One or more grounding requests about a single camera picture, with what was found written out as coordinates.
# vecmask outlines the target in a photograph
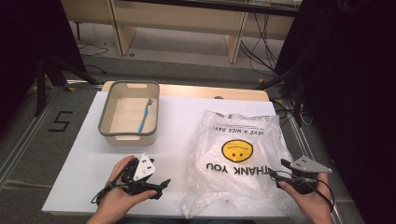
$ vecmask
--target person's left hand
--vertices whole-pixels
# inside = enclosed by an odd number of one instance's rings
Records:
[[[107,184],[116,178],[117,174],[122,170],[122,168],[133,159],[134,156],[129,156],[119,161],[114,166],[113,172],[111,173]],[[88,220],[87,224],[107,224],[116,222],[117,220],[120,220],[122,217],[124,217],[133,206],[151,198],[155,194],[157,194],[157,191],[147,190],[140,194],[129,195],[125,193],[121,187],[115,187],[101,200],[95,214],[93,214],[90,220]]]

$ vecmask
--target beige plastic tray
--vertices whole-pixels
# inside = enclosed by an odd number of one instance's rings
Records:
[[[110,145],[148,146],[155,142],[160,86],[152,81],[117,81],[109,90],[99,132]],[[148,114],[138,132],[149,101]]]

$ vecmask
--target smiley face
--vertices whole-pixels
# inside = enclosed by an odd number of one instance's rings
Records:
[[[245,161],[253,154],[253,145],[247,141],[235,139],[226,142],[223,145],[221,152],[229,161]]]

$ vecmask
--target blue toothbrush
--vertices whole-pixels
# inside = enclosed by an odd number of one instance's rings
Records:
[[[138,133],[142,133],[143,127],[145,126],[146,117],[148,116],[149,113],[149,105],[152,105],[151,99],[148,99],[148,102],[146,103],[145,115],[143,115],[143,119],[142,122],[140,123],[139,130],[137,131]]]

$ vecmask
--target plastic bag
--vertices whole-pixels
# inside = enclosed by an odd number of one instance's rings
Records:
[[[292,161],[278,116],[247,118],[206,111],[191,142],[181,212],[192,218],[213,200],[222,199],[233,203],[243,216],[257,212],[257,203],[267,202],[301,218],[292,198],[264,174],[265,166],[289,172],[280,159]]]

